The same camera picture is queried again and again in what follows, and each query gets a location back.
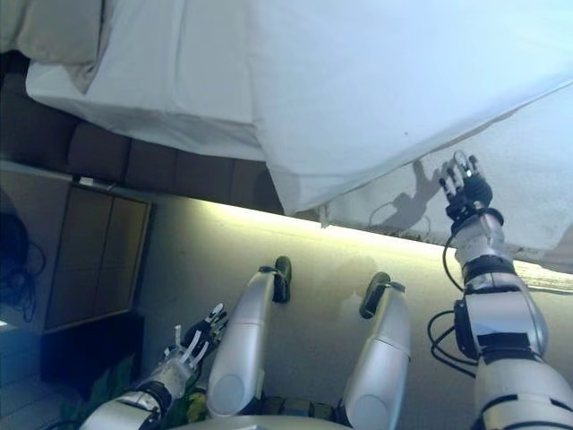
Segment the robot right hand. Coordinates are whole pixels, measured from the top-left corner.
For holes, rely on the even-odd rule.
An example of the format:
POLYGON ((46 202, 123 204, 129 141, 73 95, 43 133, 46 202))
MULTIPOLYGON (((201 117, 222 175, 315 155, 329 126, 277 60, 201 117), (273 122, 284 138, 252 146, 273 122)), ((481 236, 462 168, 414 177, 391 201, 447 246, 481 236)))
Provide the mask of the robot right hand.
POLYGON ((461 150, 454 153, 439 184, 448 202, 446 214, 454 222, 469 218, 492 202, 492 189, 480 171, 477 158, 461 150))

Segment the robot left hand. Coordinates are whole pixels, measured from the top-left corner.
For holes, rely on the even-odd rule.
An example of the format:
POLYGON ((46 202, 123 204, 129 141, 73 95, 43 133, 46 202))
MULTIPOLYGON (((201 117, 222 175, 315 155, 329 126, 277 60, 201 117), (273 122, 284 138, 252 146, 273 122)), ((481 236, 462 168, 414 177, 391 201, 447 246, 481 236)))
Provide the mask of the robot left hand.
POLYGON ((202 320, 186 333, 182 327, 175 327, 175 349, 181 352, 179 360, 191 369, 200 366, 203 359, 220 344, 228 324, 228 313, 223 303, 217 304, 202 320))

